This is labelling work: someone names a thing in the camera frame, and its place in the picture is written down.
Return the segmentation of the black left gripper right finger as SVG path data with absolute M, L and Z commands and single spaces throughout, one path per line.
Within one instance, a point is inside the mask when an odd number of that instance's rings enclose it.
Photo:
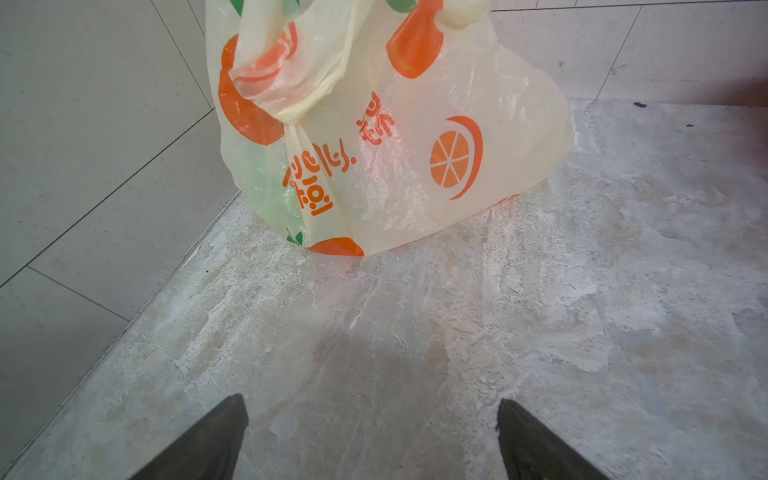
M 509 479 L 607 479 L 515 400 L 500 401 L 496 430 Z

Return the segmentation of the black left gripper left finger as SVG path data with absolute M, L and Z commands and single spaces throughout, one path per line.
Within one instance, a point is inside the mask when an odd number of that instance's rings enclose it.
M 248 424 L 243 396 L 228 396 L 131 480 L 232 479 Z

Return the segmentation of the cream plastic fruit-print bag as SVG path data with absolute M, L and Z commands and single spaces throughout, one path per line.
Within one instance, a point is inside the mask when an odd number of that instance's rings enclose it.
M 209 1 L 220 153 L 314 253 L 370 256 L 535 187 L 574 144 L 553 79 L 484 1 Z

